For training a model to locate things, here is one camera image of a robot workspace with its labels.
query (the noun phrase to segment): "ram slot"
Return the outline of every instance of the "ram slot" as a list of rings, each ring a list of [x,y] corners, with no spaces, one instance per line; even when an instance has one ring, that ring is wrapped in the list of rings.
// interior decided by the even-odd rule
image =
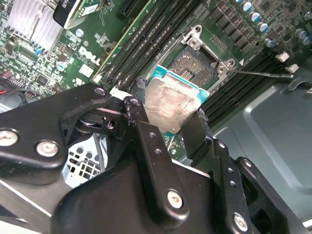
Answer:
[[[153,44],[149,49],[140,57],[140,61],[128,71],[124,76],[126,82],[124,85],[128,86],[128,89],[134,84],[136,77],[146,69],[150,62],[155,58],[157,53],[169,42],[169,40],[176,33],[176,30],[182,22],[198,7],[200,0],[189,0],[187,4],[183,5],[183,8],[175,14],[174,19],[170,24],[160,33],[160,36],[153,41]]]

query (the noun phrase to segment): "pcie slot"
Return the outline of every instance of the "pcie slot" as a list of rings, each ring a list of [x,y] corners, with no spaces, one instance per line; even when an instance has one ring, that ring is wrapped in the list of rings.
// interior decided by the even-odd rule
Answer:
[[[139,0],[126,0],[126,3],[124,4],[122,10],[120,11],[121,14],[128,17],[138,2]]]

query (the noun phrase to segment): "white connector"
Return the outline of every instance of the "white connector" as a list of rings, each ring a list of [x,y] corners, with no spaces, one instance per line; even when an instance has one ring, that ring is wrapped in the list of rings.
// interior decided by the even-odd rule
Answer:
[[[293,65],[291,65],[289,67],[286,67],[285,69],[289,73],[295,73],[299,69],[299,66],[297,64],[293,64]]]
[[[289,59],[289,54],[287,52],[284,52],[283,54],[275,56],[275,58],[280,62],[285,62],[287,59]]]

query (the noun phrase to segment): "metal rod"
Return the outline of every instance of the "metal rod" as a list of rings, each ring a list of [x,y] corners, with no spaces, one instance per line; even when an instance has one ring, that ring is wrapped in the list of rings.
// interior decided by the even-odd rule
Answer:
[[[98,161],[99,161],[99,170],[101,171],[101,173],[105,172],[105,162],[104,162],[104,156],[102,153],[102,149],[101,146],[99,144],[99,137],[98,134],[94,133],[93,134],[93,138],[94,141],[96,143],[96,147],[97,147],[97,154],[98,154]]]
[[[290,75],[290,74],[278,75],[278,74],[271,74],[271,73],[265,73],[265,72],[246,72],[246,71],[236,71],[236,70],[230,70],[230,72],[250,74],[250,75],[258,75],[258,76],[272,77],[272,78],[293,78],[293,75]]]

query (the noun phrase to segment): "cable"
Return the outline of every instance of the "cable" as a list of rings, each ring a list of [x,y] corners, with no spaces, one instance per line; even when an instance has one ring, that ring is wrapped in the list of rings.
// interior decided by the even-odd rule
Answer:
[[[98,161],[99,161],[99,169],[101,173],[105,172],[105,163],[104,163],[104,156],[102,153],[101,146],[99,144],[99,137],[97,133],[93,134],[94,141],[96,143],[96,148],[97,148],[97,154],[98,154]]]

